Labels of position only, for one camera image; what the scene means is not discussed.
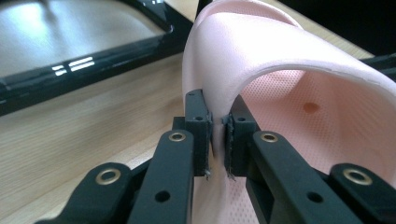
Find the glass surface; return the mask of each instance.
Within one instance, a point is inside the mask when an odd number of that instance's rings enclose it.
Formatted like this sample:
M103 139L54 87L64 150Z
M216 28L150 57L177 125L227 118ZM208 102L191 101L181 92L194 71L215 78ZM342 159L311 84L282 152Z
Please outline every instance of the glass surface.
M49 0L0 4L0 77L165 33L119 1Z
M0 116L183 51L191 21L163 0L0 4Z

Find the small hole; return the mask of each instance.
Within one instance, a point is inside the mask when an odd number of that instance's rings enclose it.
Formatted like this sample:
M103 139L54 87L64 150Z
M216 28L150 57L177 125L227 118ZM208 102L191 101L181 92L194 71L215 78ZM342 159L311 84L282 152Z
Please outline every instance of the small hole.
M168 201L170 198L171 198L171 195L166 190L160 191L155 195L155 201L157 201L159 203L164 203L164 202Z
M373 184L373 179L362 171L356 169L345 169L344 177L355 184L369 186Z
M169 140L173 142L181 142L186 138L186 135L184 133L171 133L169 135Z
M351 175L353 178L355 178L355 179L357 179L357 180L360 180L360 181L362 181L362 180L365 179L363 175L358 174L358 173L353 173L353 172L352 172L352 173L350 173L350 175Z
M107 168L96 176L95 181L99 185L109 185L116 182L120 176L120 170L115 168Z
M261 136L262 140L269 143L277 142L277 137L271 133L264 133Z
M323 198L318 193L308 192L306 197L314 203L323 203Z
M105 181L107 181L107 180L109 180L109 179L111 179L111 178L114 178L115 176L116 176L116 173L114 173L114 172L108 172L108 173L102 174L102 179L105 180Z
M320 110L320 106L315 103L306 103L304 105L304 111L307 114L314 114Z

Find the black frame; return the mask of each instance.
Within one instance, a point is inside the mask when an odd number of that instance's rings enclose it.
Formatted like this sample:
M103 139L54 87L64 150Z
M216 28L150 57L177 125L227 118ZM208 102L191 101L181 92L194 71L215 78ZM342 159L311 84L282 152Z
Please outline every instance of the black frame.
M184 50L192 22L162 0L119 0L137 9L164 35L0 78L0 116L88 86ZM83 69L72 62L84 60Z

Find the black metal frame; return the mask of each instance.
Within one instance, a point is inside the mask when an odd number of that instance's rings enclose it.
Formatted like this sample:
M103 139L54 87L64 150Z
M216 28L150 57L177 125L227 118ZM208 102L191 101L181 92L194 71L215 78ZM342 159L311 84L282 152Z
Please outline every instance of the black metal frame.
M0 116L183 51L192 27L191 21L164 1L120 1L142 12L162 28L165 34L1 77ZM71 63L82 59L85 59L85 65L89 66L74 70Z
M396 189L353 164L316 171L282 135L258 130L242 97L227 127L225 168L247 178L261 224L396 223ZM186 117L175 118L151 161L132 172L118 163L94 168L58 217L37 223L191 223L193 177L208 175L209 130L204 96L191 91Z

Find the textured surface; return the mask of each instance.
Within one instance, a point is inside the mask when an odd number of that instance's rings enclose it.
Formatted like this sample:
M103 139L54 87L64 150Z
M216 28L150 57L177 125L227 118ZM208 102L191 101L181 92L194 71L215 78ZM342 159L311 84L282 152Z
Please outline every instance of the textured surface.
M278 2L267 1L354 57L370 56ZM167 2L194 19L196 0ZM117 45L117 38L112 41ZM46 64L28 49L24 52L32 60ZM0 51L0 57L7 55ZM174 116L183 116L181 55L1 117L0 223L33 223L56 216L81 178L98 164L114 161L136 167L152 156ZM215 191L207 194L213 200L218 196ZM233 200L241 197L243 193L236 192ZM206 217L216 215L209 207L200 209ZM254 216L234 211L235 222Z

